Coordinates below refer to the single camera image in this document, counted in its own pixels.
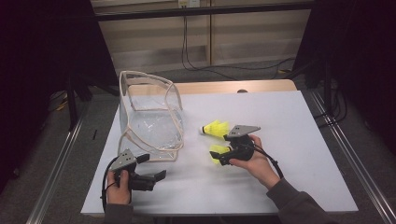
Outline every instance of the white table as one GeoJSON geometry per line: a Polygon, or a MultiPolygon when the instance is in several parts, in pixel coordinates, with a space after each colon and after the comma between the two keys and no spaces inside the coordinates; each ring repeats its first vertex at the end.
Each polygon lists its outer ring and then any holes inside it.
{"type": "MultiPolygon", "coordinates": [[[[354,212],[358,208],[299,91],[182,94],[185,146],[175,162],[146,162],[140,175],[167,170],[154,191],[134,191],[134,213],[141,216],[269,215],[277,208],[266,189],[248,172],[215,165],[211,145],[227,145],[198,129],[220,119],[234,124],[260,126],[255,132],[285,178],[297,190],[308,192],[327,212],[354,212]]],[[[117,156],[119,111],[115,115],[104,152],[81,213],[104,214],[100,200],[102,178],[117,156]]]]}

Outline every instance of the badminton shuttlecock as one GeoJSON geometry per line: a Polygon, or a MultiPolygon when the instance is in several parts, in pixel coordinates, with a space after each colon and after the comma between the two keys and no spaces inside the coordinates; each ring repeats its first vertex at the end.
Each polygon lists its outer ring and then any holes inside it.
{"type": "MultiPolygon", "coordinates": [[[[223,153],[226,153],[226,152],[231,151],[231,149],[230,149],[229,147],[223,147],[223,146],[218,146],[218,145],[212,145],[212,146],[210,146],[210,151],[211,151],[211,152],[219,153],[219,154],[221,155],[221,154],[223,154],[223,153]]],[[[212,158],[213,163],[219,164],[219,160],[213,159],[213,157],[211,157],[211,158],[212,158]]]]}
{"type": "Polygon", "coordinates": [[[220,122],[218,119],[202,127],[200,132],[204,134],[214,135],[222,138],[225,134],[230,131],[229,124],[227,121],[220,122]]]}

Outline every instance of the gray carpet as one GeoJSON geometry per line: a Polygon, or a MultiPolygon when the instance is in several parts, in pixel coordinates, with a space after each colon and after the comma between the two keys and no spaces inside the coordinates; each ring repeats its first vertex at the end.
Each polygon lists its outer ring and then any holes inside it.
{"type": "MultiPolygon", "coordinates": [[[[267,66],[269,63],[238,64],[249,67],[267,66]]],[[[291,68],[292,62],[282,64],[281,68],[291,68]]],[[[231,68],[217,68],[216,71],[238,80],[272,78],[277,68],[268,70],[244,71],[231,68]]],[[[188,72],[185,70],[157,73],[175,82],[230,80],[219,74],[207,71],[188,72]]],[[[303,91],[312,114],[319,114],[309,90],[304,87],[304,78],[295,80],[296,86],[303,91]]],[[[92,89],[94,96],[90,103],[79,103],[79,108],[88,104],[88,113],[84,118],[78,138],[72,148],[59,184],[50,201],[42,223],[101,223],[101,218],[83,216],[79,211],[93,178],[94,171],[106,143],[114,114],[118,106],[118,97],[103,91],[92,89]]],[[[35,202],[44,187],[47,176],[64,144],[68,129],[68,111],[52,112],[47,125],[36,140],[35,147],[21,167],[21,176],[10,180],[0,195],[0,223],[25,223],[35,202]]],[[[348,115],[340,123],[344,133],[368,172],[382,189],[393,207],[396,205],[396,159],[384,146],[380,137],[364,125],[364,119],[352,103],[348,103],[348,115]]],[[[360,211],[352,214],[333,215],[342,223],[383,223],[370,197],[362,187],[344,153],[331,134],[329,128],[320,129],[336,163],[343,174],[360,211]]],[[[153,223],[150,217],[136,217],[135,223],[153,223]]],[[[172,223],[279,223],[277,217],[178,217],[172,223]]]]}

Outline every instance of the person's right hand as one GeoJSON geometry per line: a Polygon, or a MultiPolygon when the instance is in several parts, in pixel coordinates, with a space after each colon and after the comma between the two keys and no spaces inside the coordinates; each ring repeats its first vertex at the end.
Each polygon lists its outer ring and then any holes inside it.
{"type": "Polygon", "coordinates": [[[107,173],[107,202],[115,204],[128,204],[131,201],[131,192],[128,190],[129,174],[126,170],[121,172],[120,186],[115,184],[116,179],[114,173],[107,173]]]}
{"type": "MultiPolygon", "coordinates": [[[[252,134],[249,137],[255,145],[262,148],[262,140],[259,137],[252,134]]],[[[268,159],[257,151],[254,151],[249,161],[230,159],[229,162],[231,165],[248,170],[251,175],[256,177],[268,189],[271,189],[280,180],[279,176],[272,169],[268,159]]]]}

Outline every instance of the gray sleeve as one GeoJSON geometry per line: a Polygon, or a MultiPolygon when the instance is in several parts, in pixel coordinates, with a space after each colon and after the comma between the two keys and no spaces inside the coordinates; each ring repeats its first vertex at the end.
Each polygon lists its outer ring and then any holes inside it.
{"type": "Polygon", "coordinates": [[[278,216],[283,224],[338,223],[309,194],[298,191],[284,178],[267,192],[267,196],[279,209],[278,216]]]}
{"type": "Polygon", "coordinates": [[[131,224],[134,207],[125,204],[108,203],[105,212],[105,224],[131,224]]]}

